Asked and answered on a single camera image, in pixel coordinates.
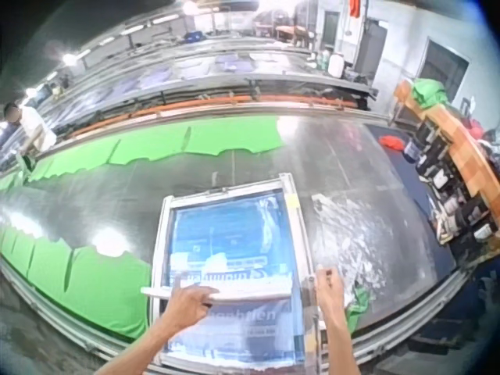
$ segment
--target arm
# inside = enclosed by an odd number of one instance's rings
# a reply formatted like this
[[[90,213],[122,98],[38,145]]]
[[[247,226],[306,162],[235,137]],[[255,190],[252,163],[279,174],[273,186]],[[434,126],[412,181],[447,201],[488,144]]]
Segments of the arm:
[[[140,375],[153,357],[173,336],[203,319],[209,307],[204,303],[210,287],[176,287],[163,315],[123,353],[99,369],[96,375]]]
[[[318,270],[316,297],[327,325],[330,375],[360,375],[344,312],[344,285],[336,269]]]
[[[43,134],[44,127],[40,124],[37,126],[37,129],[34,131],[33,135],[29,137],[24,143],[23,147],[19,150],[21,155],[26,154],[31,145]]]

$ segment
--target wall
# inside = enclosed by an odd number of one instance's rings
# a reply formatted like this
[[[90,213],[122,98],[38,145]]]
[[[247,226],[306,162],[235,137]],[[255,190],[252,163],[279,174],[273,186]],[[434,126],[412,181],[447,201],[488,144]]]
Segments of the wall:
[[[361,18],[346,22],[347,4],[347,0],[320,0],[316,32],[323,33],[326,10],[342,12],[335,49],[343,52],[346,61],[352,63],[362,25]],[[388,25],[382,59],[373,82],[373,86],[380,90],[377,100],[370,103],[374,111],[392,111],[395,104],[392,92],[402,79],[414,78],[419,73],[430,38],[469,61],[462,86],[452,104],[460,107],[463,98],[474,95],[477,103],[474,118],[485,129],[500,124],[498,46],[474,5],[464,8],[462,13],[462,20],[456,20],[397,2],[370,0],[368,17],[387,21]],[[345,30],[350,30],[352,35],[346,36]]]

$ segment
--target screen printing frame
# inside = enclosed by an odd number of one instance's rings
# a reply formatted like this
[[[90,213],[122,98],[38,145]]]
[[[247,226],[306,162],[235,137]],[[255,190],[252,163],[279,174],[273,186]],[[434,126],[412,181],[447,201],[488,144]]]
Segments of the screen printing frame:
[[[279,177],[276,179],[265,180],[254,184],[224,187],[216,189],[215,191],[207,191],[205,193],[179,198],[175,198],[172,195],[166,197],[163,200],[162,212],[159,218],[159,228],[153,255],[151,285],[153,290],[161,289],[163,271],[168,267],[166,263],[169,262],[169,257],[166,256],[165,249],[170,243],[173,210],[204,205],[207,203],[223,202],[234,198],[243,198],[245,196],[271,191],[281,191],[284,194],[302,300],[302,318],[305,329],[303,338],[305,349],[304,368],[307,375],[316,375],[320,373],[321,333],[318,308],[316,307],[316,296],[313,293],[314,268],[300,202],[291,173],[280,173]],[[161,299],[151,296],[149,304],[150,323],[159,318],[160,309]],[[193,362],[186,359],[173,358],[162,352],[155,357],[155,363],[175,366],[197,373],[218,374],[221,370],[238,371],[238,369],[221,369],[219,366],[210,365],[205,362]]]

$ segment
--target hand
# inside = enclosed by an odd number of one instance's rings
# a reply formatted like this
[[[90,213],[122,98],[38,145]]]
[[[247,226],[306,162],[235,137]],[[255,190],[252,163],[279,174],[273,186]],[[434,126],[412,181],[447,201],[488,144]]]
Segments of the hand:
[[[205,318],[211,307],[207,303],[209,295],[219,292],[213,287],[191,285],[181,288],[179,284],[180,278],[178,277],[166,310],[160,317],[160,323],[168,327],[165,332],[169,331],[171,334],[178,334]]]
[[[316,271],[316,299],[325,322],[345,321],[344,282],[336,268]]]

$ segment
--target white shirt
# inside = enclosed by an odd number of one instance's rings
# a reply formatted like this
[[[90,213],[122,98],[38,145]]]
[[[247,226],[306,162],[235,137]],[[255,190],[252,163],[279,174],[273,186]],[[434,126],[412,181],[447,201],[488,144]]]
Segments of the white shirt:
[[[335,78],[342,77],[344,71],[344,58],[339,54],[334,53],[328,62],[328,73]]]
[[[23,111],[23,114],[19,122],[28,137],[31,137],[34,134],[38,125],[42,125],[43,127],[40,137],[38,137],[33,143],[33,146],[40,152],[49,150],[53,145],[55,145],[55,141],[57,139],[54,132],[47,127],[44,119],[41,118],[35,108],[21,107],[21,110]]]

